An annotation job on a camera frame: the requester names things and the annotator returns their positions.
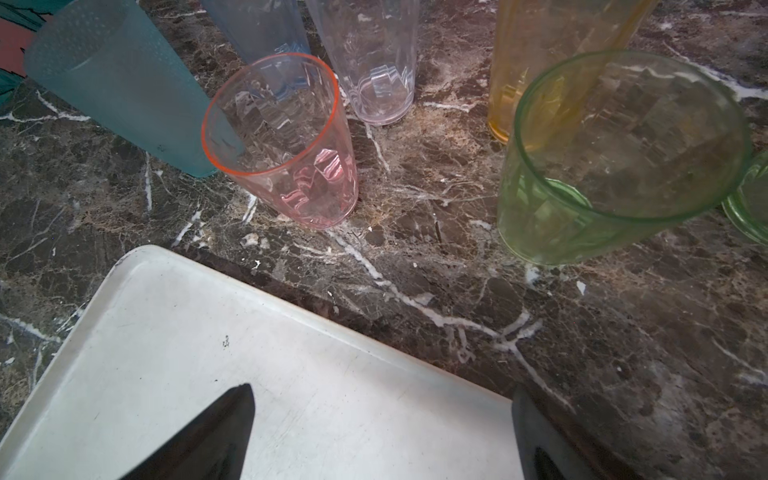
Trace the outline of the beige plastic tray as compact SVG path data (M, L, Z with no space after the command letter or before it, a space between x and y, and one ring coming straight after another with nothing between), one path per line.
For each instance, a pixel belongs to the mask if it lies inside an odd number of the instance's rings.
M247 479L518 479L509 399L160 247L110 271L1 444L5 479L116 479L251 386Z

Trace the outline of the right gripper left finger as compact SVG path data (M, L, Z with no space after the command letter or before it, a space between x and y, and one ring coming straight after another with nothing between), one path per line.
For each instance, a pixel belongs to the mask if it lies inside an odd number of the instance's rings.
M252 387L233 387L124 477L239 479L254 417Z

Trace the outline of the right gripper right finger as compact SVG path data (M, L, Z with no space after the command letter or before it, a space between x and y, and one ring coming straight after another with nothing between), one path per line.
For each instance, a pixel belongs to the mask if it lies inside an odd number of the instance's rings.
M512 420L525 479L641 477L564 408L522 384L512 397Z

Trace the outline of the blue plastic cup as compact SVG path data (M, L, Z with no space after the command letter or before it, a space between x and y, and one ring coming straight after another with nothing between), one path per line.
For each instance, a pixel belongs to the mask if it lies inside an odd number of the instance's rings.
M246 64L279 53L309 54L296 0L201 0Z

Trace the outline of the clear plastic cup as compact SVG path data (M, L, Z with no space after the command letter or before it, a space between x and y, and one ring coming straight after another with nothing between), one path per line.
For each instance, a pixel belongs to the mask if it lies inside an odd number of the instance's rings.
M355 115L371 125L401 119L413 103L420 3L306 3Z

